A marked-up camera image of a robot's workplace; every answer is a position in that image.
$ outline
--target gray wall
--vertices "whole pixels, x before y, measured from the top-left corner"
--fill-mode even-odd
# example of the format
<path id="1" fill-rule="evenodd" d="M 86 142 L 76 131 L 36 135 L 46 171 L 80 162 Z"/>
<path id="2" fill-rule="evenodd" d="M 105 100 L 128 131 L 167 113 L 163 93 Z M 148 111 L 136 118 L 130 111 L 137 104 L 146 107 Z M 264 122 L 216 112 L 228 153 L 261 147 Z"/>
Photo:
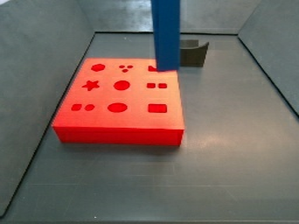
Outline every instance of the gray wall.
<path id="1" fill-rule="evenodd" d="M 181 0 L 181 32 L 237 34 L 260 0 Z M 96 32 L 150 32 L 150 0 L 78 0 Z"/>
<path id="2" fill-rule="evenodd" d="M 92 36 L 76 0 L 0 5 L 0 216 Z"/>
<path id="3" fill-rule="evenodd" d="M 263 0 L 239 38 L 299 114 L 299 1 Z"/>

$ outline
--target blue pole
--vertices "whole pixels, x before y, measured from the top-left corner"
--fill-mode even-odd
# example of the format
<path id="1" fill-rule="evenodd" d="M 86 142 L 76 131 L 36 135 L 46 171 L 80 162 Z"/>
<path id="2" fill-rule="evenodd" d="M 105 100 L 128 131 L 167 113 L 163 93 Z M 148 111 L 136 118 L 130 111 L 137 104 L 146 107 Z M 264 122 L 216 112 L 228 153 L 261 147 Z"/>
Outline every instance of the blue pole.
<path id="1" fill-rule="evenodd" d="M 180 67 L 180 0 L 152 0 L 157 71 Z"/>

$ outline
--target red box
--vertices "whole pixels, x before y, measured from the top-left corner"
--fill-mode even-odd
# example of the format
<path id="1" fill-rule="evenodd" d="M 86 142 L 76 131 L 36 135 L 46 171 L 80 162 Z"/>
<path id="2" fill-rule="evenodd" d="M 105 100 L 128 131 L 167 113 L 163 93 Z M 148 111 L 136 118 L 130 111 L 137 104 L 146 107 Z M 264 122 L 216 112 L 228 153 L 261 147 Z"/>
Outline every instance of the red box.
<path id="1" fill-rule="evenodd" d="M 179 145 L 176 71 L 157 73 L 153 59 L 85 59 L 52 127 L 64 143 Z"/>

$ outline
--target rectangular hole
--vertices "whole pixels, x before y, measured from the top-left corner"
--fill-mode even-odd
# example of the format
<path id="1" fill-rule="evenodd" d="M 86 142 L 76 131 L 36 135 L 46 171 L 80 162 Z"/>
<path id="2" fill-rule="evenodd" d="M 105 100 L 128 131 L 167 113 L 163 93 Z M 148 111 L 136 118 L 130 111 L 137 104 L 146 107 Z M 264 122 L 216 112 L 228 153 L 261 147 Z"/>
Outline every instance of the rectangular hole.
<path id="1" fill-rule="evenodd" d="M 158 88 L 167 88 L 167 84 L 165 83 L 158 83 Z"/>
<path id="2" fill-rule="evenodd" d="M 154 84 L 153 83 L 146 83 L 145 85 L 148 88 L 154 88 Z"/>
<path id="3" fill-rule="evenodd" d="M 148 104 L 148 112 L 149 113 L 167 113 L 167 105 L 165 104 Z"/>

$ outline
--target box top surface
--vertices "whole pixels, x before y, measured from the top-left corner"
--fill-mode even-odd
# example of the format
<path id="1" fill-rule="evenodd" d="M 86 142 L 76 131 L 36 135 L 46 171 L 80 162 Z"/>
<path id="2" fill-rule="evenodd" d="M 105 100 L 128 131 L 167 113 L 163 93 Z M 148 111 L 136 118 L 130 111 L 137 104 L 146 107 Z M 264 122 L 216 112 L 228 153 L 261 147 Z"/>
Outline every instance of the box top surface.
<path id="1" fill-rule="evenodd" d="M 176 71 L 157 73 L 153 59 L 85 59 L 52 127 L 183 130 Z"/>

